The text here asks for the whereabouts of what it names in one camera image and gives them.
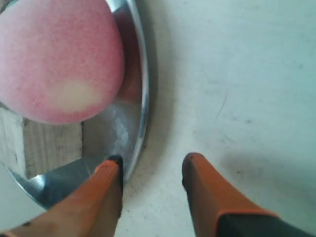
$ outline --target metal plate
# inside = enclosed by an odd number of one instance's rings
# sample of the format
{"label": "metal plate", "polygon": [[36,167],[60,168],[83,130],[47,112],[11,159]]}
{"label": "metal plate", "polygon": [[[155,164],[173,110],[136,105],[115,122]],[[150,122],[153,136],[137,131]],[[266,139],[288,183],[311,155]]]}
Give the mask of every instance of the metal plate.
{"label": "metal plate", "polygon": [[83,158],[30,180],[9,170],[39,205],[50,208],[81,185],[110,155],[121,155],[124,180],[142,150],[149,105],[148,64],[143,30],[134,0],[107,0],[125,52],[125,78],[116,101],[83,123]]}

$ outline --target white floor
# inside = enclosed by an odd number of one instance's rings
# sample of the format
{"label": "white floor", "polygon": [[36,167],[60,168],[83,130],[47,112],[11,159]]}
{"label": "white floor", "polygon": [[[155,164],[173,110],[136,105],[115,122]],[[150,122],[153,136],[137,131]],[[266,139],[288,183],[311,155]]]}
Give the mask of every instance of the white floor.
{"label": "white floor", "polygon": [[[316,234],[316,1],[138,2],[158,99],[116,236],[194,236],[181,186],[191,151]],[[42,212],[2,168],[0,190],[0,229]]]}

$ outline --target white surface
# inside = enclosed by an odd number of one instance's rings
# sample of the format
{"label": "white surface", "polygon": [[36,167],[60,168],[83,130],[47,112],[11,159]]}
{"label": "white surface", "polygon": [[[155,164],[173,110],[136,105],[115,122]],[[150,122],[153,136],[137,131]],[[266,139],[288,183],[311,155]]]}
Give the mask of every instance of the white surface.
{"label": "white surface", "polygon": [[[316,1],[138,1],[159,90],[116,236],[194,236],[181,186],[191,151],[316,234]],[[0,174],[0,229],[41,212]]]}

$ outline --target shiny metal surface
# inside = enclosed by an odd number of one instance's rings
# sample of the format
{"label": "shiny metal surface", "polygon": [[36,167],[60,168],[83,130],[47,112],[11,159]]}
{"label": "shiny metal surface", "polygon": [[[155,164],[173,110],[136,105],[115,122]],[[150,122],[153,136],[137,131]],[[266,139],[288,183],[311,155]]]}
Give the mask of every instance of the shiny metal surface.
{"label": "shiny metal surface", "polygon": [[121,33],[125,78],[116,101],[83,123],[83,158],[30,180],[9,171],[39,205],[50,208],[74,191],[110,155],[124,162],[124,180],[133,173],[147,125],[149,78],[145,40],[134,0],[107,0]]}

